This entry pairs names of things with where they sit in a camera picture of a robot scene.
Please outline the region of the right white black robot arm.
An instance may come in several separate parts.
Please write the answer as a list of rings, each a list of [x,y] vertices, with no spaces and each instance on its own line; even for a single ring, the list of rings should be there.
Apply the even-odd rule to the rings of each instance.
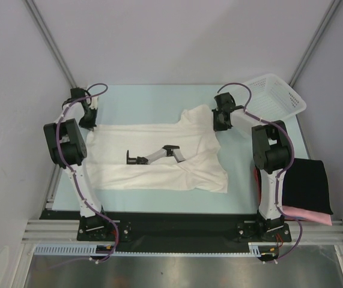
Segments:
[[[233,127],[251,135],[253,162],[261,174],[261,201],[258,213],[264,221],[256,225],[256,234],[269,241],[278,233],[273,220],[282,219],[282,190],[286,171],[294,161],[293,144],[282,121],[268,121],[236,105],[230,93],[214,97],[214,131]]]

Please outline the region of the white perforated plastic basket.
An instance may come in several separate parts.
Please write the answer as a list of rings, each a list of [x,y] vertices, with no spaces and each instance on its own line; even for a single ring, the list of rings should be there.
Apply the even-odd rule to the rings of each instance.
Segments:
[[[243,84],[252,92],[247,111],[262,119],[286,120],[306,109],[301,96],[275,74],[268,73]]]

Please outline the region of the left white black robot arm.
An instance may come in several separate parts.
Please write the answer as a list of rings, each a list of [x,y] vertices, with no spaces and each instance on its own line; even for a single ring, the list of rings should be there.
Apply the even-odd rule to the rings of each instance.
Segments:
[[[67,174],[80,206],[80,216],[91,218],[102,212],[85,167],[88,152],[81,129],[96,128],[97,106],[83,88],[72,88],[70,98],[62,104],[62,113],[43,126],[51,160]]]

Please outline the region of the white t shirt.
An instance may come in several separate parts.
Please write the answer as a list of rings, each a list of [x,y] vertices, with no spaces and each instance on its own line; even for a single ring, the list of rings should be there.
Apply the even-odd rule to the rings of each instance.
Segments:
[[[184,110],[175,124],[99,125],[87,135],[87,150],[95,189],[228,190],[207,105]]]

